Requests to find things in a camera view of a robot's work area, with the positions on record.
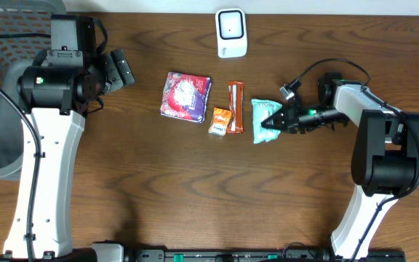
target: gray mesh chair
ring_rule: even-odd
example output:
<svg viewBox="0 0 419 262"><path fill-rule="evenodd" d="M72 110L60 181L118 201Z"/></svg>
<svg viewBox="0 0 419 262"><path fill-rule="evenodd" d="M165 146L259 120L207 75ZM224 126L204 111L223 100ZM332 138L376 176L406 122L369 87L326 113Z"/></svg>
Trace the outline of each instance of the gray mesh chair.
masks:
<svg viewBox="0 0 419 262"><path fill-rule="evenodd" d="M0 0L0 34L50 33L51 14L65 14L61 0ZM16 83L40 49L51 41L39 37L0 39L0 87L16 102ZM20 178L23 130L20 117L0 98L0 179Z"/></svg>

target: small orange snack pack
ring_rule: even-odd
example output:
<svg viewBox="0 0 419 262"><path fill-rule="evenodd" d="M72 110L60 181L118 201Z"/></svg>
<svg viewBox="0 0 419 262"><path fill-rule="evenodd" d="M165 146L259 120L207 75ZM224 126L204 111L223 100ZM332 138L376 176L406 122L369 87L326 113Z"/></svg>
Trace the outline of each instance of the small orange snack pack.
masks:
<svg viewBox="0 0 419 262"><path fill-rule="evenodd" d="M208 133L215 135L225 135L227 126L231 121L231 116L232 112L230 110L215 107Z"/></svg>
<svg viewBox="0 0 419 262"><path fill-rule="evenodd" d="M229 81L229 106L232 111L232 122L227 129L228 134L242 134L244 132L244 122L242 118L244 88L244 82Z"/></svg>

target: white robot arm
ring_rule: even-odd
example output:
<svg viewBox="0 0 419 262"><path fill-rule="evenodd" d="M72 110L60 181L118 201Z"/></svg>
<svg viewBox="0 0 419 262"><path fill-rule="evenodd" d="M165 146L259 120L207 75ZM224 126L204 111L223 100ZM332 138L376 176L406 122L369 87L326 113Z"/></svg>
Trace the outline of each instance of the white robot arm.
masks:
<svg viewBox="0 0 419 262"><path fill-rule="evenodd" d="M318 106L304 108L298 102L295 91L299 86L296 79L281 88L291 105L267 118L262 126L302 134L327 124L332 128L334 123L346 125L349 120L359 127L351 162L356 185L331 243L341 258L366 258L384 215L418 186L419 114L405 113L403 117L399 109L377 98L364 84L343 80L339 73L327 73L318 81ZM401 149L386 150L387 143Z"/></svg>
<svg viewBox="0 0 419 262"><path fill-rule="evenodd" d="M104 36L98 47L95 25ZM18 106L0 90L19 115L25 115L26 123L17 208L0 261L101 258L122 262L123 253L116 251L123 247L118 245L73 250L70 203L73 166L89 102L103 105L99 95L135 79L120 49L103 53L108 36L99 20L53 15L51 36L51 49L40 52L10 87L17 85ZM45 57L48 66L42 65Z"/></svg>

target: snack bag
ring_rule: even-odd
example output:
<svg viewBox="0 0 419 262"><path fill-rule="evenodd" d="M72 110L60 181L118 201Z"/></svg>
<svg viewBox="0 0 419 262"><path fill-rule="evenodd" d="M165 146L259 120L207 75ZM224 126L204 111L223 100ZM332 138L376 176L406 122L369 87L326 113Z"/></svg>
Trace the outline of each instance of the snack bag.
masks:
<svg viewBox="0 0 419 262"><path fill-rule="evenodd" d="M215 135L225 135L227 126L231 120L231 116L232 112L230 110L215 108L208 133Z"/></svg>
<svg viewBox="0 0 419 262"><path fill-rule="evenodd" d="M277 139L281 131L261 127L261 122L282 108L280 103L269 100L252 99L253 105L253 143Z"/></svg>
<svg viewBox="0 0 419 262"><path fill-rule="evenodd" d="M229 106L232 111L232 120L227 129L228 134L242 134L244 132L244 122L242 118L242 106L244 104L244 88L244 82L229 82Z"/></svg>
<svg viewBox="0 0 419 262"><path fill-rule="evenodd" d="M211 79L170 72L164 85L161 115L201 123Z"/></svg>

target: wood grain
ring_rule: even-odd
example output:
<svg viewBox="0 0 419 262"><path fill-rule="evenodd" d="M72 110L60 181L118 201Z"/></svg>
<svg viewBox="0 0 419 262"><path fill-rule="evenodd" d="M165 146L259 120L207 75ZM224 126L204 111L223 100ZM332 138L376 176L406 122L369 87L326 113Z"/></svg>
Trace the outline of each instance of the wood grain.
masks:
<svg viewBox="0 0 419 262"><path fill-rule="evenodd" d="M304 68L344 57L370 71L377 96L419 111L419 17L248 15L247 55L219 59L213 15L93 15L137 82L105 96L105 110L87 120L71 204L76 247L104 239L169 249L327 245L353 190L356 127L253 145L250 100L281 100L279 86ZM245 81L246 132L209 135L212 110L203 124L160 116L169 71L210 76L209 109L228 107L227 81ZM341 63L318 66L303 80L306 103L316 102L316 79L326 71L363 78ZM0 181L0 252L17 190ZM419 261L419 189L392 207L372 246Z"/></svg>

